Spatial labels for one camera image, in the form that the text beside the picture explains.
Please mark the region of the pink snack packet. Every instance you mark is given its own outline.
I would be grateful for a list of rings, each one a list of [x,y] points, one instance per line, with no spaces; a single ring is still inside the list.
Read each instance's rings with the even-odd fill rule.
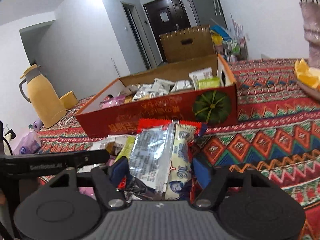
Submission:
[[[124,104],[124,101],[125,101],[124,95],[120,95],[116,97],[112,97],[111,95],[108,95],[103,99],[103,101],[100,103],[99,106],[101,109],[105,109],[105,108],[122,105]]]

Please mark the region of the green nut bar packet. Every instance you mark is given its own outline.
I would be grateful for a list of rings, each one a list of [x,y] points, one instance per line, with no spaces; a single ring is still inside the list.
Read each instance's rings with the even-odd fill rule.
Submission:
[[[218,88],[220,87],[220,78],[212,77],[210,79],[200,80],[198,83],[199,89]]]

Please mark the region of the red cardboard tray box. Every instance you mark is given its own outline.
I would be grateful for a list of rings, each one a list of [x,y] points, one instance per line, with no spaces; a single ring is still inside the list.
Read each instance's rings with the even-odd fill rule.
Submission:
[[[100,108],[108,95],[116,97],[129,85],[151,84],[155,78],[169,81],[186,80],[189,73],[211,68],[221,86],[202,90],[174,92],[148,100]],[[115,79],[75,115],[90,138],[134,133],[139,119],[199,121],[209,127],[234,126],[238,123],[236,80],[228,63],[218,54],[166,64],[139,74]]]

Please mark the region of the yellow thermos jug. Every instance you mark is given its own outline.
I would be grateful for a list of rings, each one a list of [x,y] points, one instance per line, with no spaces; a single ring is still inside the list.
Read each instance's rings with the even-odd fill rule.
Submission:
[[[41,73],[38,65],[33,64],[27,68],[20,79],[20,93],[32,104],[45,128],[54,126],[67,114],[54,87]]]

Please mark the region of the white grey snack packet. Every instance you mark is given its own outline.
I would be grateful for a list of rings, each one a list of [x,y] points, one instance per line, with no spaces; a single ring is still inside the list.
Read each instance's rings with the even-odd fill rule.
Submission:
[[[142,84],[133,96],[133,101],[138,101],[152,93],[153,84]]]

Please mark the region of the dark entrance door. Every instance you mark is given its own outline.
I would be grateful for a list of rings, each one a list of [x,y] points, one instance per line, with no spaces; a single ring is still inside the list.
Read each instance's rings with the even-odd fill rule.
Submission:
[[[163,62],[167,59],[160,41],[162,34],[190,28],[182,0],[155,0],[143,5]]]

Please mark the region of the bowl of orange peels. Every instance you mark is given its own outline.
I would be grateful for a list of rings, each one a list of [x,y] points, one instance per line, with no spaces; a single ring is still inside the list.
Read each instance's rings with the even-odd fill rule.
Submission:
[[[304,59],[295,62],[294,74],[300,89],[311,98],[319,101],[319,69],[309,67]]]

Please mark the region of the grey refrigerator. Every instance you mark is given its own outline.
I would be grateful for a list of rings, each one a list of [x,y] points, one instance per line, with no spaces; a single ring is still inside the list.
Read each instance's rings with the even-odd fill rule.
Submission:
[[[226,29],[227,24],[220,0],[188,0],[197,25],[219,25]]]

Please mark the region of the brown cardboard box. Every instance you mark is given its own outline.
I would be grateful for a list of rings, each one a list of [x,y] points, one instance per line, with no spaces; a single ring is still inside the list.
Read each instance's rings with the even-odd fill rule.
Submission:
[[[159,36],[167,63],[215,54],[209,25],[185,28]]]

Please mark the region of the pink textured vase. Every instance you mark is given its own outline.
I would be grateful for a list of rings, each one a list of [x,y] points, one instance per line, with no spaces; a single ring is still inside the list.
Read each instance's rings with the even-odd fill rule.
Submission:
[[[309,43],[309,66],[319,68],[319,4],[304,2],[300,3],[304,38]]]

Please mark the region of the patterned red tablecloth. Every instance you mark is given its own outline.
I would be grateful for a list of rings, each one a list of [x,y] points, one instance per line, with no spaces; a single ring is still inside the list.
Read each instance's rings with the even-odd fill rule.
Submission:
[[[239,84],[239,122],[209,129],[195,146],[208,165],[256,169],[305,210],[301,239],[319,239],[319,103],[293,75],[292,60],[231,65]]]

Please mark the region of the purple tissue pack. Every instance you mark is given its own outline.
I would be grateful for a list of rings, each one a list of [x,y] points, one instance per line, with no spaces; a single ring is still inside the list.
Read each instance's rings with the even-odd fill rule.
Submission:
[[[13,155],[34,154],[40,149],[41,140],[35,131],[28,129],[17,135],[10,142],[10,146]]]

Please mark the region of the silver milk candy bag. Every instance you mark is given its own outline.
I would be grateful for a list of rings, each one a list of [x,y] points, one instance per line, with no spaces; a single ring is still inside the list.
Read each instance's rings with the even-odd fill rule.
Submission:
[[[202,122],[140,119],[128,162],[124,195],[133,200],[193,200],[191,147],[206,131]]]

